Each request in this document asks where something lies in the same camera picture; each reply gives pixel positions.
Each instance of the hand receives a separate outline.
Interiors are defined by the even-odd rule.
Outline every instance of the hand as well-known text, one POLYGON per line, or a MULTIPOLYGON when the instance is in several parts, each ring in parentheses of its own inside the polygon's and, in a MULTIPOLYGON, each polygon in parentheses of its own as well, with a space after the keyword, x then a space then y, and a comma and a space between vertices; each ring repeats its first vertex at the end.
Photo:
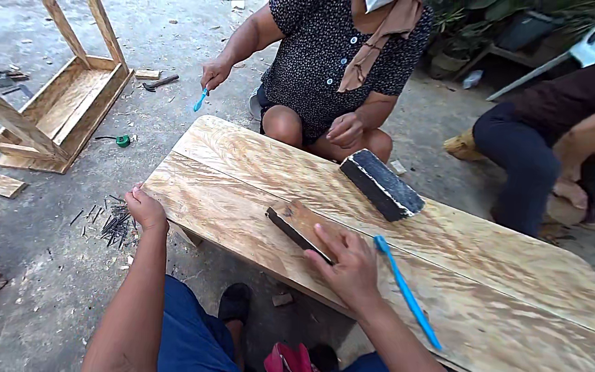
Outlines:
POLYGON ((217 88, 229 77, 232 67, 232 64, 220 58, 204 63, 203 74, 201 75, 201 89, 208 88, 208 91, 211 91, 217 88))
POLYGON ((352 148, 362 139, 363 133, 364 124, 359 120, 357 114, 347 113, 332 122, 326 138, 331 144, 341 148, 352 148))
POLYGON ((152 228, 163 228, 169 231, 169 223, 165 209, 159 201, 148 196, 139 187, 141 183, 132 187, 131 191, 126 193, 125 199, 128 203, 128 210, 138 223, 142 224, 144 231, 152 228))
POLYGON ((587 194, 580 185, 569 179, 559 177, 553 188, 553 193, 558 197, 568 199, 576 208, 587 209, 587 194))
POLYGON ((360 315, 365 307, 382 301, 377 288, 376 250, 361 236, 348 230, 332 236, 316 224, 314 231, 336 256, 338 264, 330 266, 311 249, 305 250, 304 255, 343 302, 360 315))

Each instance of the blue toothbrush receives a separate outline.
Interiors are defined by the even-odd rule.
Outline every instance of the blue toothbrush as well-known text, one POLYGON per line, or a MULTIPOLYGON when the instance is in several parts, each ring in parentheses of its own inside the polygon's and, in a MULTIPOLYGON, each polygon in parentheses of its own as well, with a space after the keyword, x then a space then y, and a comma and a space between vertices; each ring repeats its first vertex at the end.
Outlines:
POLYGON ((198 111, 201 108, 201 103, 203 99, 208 95, 208 88, 203 89, 203 93, 201 93, 201 98, 197 103, 194 104, 194 112, 198 111))
POLYGON ((394 261, 394 257, 392 256, 392 252, 389 249, 389 245, 387 244, 387 241, 385 241, 385 237, 382 235, 376 235, 374 236, 374 242, 376 243, 376 248, 382 253, 386 254, 389 258, 389 263, 392 265, 392 271, 394 272, 396 284, 399 285, 405 302, 408 302, 408 307, 410 308, 410 311, 413 312, 413 315, 417 319, 417 322, 424 330, 426 337, 428 337, 428 341, 430 341, 433 344, 435 349, 442 350, 442 346, 440 345, 438 338, 435 336, 433 328, 431 328, 430 324, 428 324, 428 320, 426 319, 424 312, 422 312, 421 308, 419 307, 419 304, 417 303, 417 300, 415 300, 413 293, 410 292, 408 284, 405 283, 405 279, 403 279, 403 275, 401 275, 399 267, 396 265, 396 261, 394 261))

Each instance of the brown scarf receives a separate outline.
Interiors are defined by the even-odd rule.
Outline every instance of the brown scarf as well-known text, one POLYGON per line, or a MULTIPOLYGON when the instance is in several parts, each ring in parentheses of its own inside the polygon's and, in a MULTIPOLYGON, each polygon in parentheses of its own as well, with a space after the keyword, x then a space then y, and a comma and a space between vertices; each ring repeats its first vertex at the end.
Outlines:
POLYGON ((395 0, 393 4, 388 5, 392 6, 392 9, 385 20, 346 66, 339 93, 361 87, 389 37, 392 34, 400 34, 402 38, 407 39, 421 18, 424 8, 421 0, 395 0))

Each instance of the dark pants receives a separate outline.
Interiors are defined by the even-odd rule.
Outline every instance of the dark pants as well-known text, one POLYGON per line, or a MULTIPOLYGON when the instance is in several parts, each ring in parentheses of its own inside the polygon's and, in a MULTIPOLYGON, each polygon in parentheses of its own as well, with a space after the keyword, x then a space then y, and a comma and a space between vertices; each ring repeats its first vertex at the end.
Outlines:
MULTIPOLYGON (((224 323, 206 314, 185 283, 165 275, 159 372, 239 372, 233 339, 224 323)), ((376 353, 359 357, 344 372, 389 372, 376 353)))
MULTIPOLYGON (((500 225, 536 237, 548 195, 561 165, 552 151, 554 138, 521 123, 512 103, 501 103, 474 124, 479 152, 507 171, 507 183, 497 199, 493 217, 500 225)), ((581 169, 581 187, 595 208, 595 155, 581 169)))

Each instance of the black floral shirt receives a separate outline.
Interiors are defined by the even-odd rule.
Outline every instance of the black floral shirt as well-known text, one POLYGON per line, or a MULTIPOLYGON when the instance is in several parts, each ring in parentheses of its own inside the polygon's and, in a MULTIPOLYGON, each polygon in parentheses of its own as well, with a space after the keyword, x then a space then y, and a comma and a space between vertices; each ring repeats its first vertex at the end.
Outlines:
POLYGON ((263 74, 268 100, 302 119, 303 143, 312 144, 339 116, 361 106, 371 91, 399 95, 428 42, 433 10, 424 6, 409 38, 393 35, 363 86, 338 93, 343 72, 372 34, 352 23, 351 0, 270 0, 274 21, 286 38, 263 74))

